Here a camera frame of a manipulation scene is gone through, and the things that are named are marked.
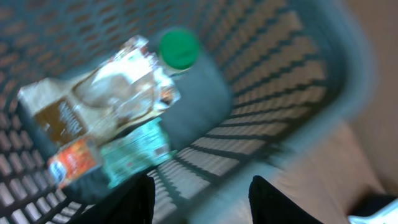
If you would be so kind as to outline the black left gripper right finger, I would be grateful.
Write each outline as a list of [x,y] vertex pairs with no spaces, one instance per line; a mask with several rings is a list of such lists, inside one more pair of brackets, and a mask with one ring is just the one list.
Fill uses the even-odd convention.
[[248,198],[253,224],[322,224],[259,175],[252,179]]

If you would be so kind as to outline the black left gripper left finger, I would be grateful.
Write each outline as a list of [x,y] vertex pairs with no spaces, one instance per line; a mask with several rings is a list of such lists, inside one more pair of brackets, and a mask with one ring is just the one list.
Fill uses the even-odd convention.
[[152,224],[154,205],[154,178],[143,174],[117,203],[101,202],[70,223]]

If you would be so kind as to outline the teal wet wipes pack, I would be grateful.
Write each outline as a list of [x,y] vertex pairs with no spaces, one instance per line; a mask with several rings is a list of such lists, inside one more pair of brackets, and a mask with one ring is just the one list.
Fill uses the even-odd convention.
[[169,138],[161,121],[161,118],[153,119],[123,138],[100,147],[103,173],[109,179],[110,189],[172,158]]

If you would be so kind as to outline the orange tissue pack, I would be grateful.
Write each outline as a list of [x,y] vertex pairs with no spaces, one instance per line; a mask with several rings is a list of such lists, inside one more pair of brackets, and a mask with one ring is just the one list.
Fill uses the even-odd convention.
[[102,166],[103,160],[92,138],[80,138],[62,148],[48,162],[48,170],[62,189]]

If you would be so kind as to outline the clear beige snack bag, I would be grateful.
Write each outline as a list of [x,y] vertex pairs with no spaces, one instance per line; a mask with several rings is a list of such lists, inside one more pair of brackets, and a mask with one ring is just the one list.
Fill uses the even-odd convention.
[[23,86],[18,99],[57,147],[85,136],[108,142],[180,99],[148,43],[143,36],[131,37],[94,70],[70,80],[44,78]]

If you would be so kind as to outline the green lid white jar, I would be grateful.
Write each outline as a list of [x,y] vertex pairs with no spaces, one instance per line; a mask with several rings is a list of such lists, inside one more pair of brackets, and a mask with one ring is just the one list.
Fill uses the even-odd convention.
[[164,72],[173,79],[180,78],[192,68],[199,54],[199,41],[187,29],[170,29],[160,36],[157,56]]

